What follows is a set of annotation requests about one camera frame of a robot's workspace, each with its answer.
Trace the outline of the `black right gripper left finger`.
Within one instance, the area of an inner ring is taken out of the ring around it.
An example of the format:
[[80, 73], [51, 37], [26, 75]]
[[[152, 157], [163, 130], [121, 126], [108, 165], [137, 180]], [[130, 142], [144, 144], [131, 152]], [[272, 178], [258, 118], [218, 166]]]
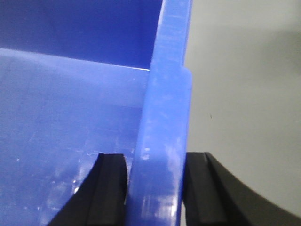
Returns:
[[99, 154], [78, 191], [50, 226], [123, 226], [127, 165], [122, 154]]

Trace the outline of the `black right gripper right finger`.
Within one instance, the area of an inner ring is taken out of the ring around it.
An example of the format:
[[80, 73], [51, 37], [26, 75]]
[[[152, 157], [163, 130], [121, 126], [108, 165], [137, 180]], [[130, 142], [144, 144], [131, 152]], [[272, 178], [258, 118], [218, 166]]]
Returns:
[[210, 153], [187, 153], [183, 183], [189, 226], [299, 226], [300, 217], [271, 203]]

